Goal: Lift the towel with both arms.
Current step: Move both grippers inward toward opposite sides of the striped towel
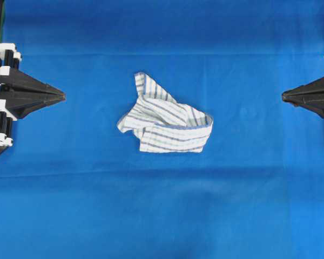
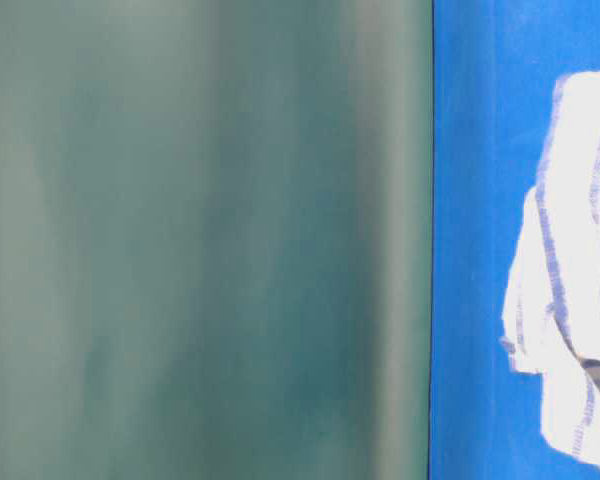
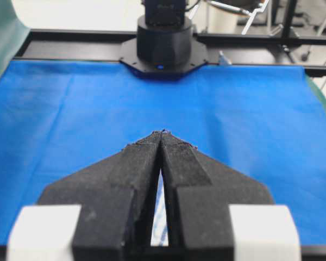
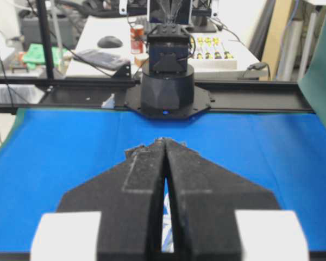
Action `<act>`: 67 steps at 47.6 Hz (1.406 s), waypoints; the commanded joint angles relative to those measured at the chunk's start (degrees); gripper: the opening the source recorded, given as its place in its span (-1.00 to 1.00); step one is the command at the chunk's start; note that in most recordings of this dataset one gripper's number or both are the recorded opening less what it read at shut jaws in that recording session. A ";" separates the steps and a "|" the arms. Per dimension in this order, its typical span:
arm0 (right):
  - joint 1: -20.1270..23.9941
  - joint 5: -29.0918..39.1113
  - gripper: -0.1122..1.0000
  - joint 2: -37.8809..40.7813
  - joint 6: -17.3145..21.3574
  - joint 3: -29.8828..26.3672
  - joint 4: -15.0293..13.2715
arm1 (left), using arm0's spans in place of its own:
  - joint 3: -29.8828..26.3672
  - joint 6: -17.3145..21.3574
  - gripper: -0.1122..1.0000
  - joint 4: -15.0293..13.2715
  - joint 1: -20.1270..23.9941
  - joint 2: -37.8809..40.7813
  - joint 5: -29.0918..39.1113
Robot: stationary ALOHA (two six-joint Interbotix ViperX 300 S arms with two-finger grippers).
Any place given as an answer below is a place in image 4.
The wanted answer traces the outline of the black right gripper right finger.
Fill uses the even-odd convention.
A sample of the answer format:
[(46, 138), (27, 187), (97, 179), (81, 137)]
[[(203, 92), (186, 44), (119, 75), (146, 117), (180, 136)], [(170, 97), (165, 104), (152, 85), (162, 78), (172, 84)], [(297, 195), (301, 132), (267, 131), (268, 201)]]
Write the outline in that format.
[(274, 193), (166, 141), (174, 247), (188, 260), (308, 260), (296, 214)]

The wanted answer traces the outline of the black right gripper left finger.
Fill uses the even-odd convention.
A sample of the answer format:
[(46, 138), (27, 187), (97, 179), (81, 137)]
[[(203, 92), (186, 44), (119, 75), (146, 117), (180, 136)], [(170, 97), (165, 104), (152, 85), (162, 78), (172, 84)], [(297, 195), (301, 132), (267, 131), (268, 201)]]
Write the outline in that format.
[(64, 193), (40, 219), (31, 260), (148, 260), (161, 247), (165, 142)]

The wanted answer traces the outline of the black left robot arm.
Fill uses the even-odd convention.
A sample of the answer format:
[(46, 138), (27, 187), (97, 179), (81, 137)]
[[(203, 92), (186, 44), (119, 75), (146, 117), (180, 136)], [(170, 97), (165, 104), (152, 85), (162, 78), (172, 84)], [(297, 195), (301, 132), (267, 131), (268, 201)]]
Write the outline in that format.
[(143, 69), (141, 109), (178, 111), (194, 102), (194, 70), (188, 65), (190, 36), (173, 23), (157, 25), (147, 35), (149, 62)]

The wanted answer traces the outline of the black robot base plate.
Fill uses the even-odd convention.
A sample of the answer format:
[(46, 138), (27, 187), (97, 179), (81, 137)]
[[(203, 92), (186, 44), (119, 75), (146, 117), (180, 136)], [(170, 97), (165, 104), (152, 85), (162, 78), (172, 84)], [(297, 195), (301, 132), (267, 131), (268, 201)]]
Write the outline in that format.
[(211, 109), (211, 94), (197, 86), (193, 95), (163, 91), (159, 95), (143, 91), (140, 85), (127, 90), (124, 100), (126, 108), (149, 119), (188, 119)]

